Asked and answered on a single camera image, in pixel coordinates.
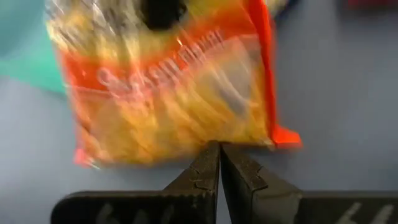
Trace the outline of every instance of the blue-gray surface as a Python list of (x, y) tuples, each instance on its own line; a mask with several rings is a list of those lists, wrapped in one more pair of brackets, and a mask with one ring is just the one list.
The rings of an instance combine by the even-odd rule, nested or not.
[[(398, 190), (397, 24), (394, 14), (341, 19), (331, 0), (301, 1), (278, 33), (277, 78), (282, 124), (305, 147), (253, 156), (303, 189)], [(48, 223), (66, 194), (161, 189), (184, 168), (84, 169), (74, 146), (63, 96), (0, 77), (1, 223)], [(222, 188), (218, 209), (218, 223), (230, 223)]]

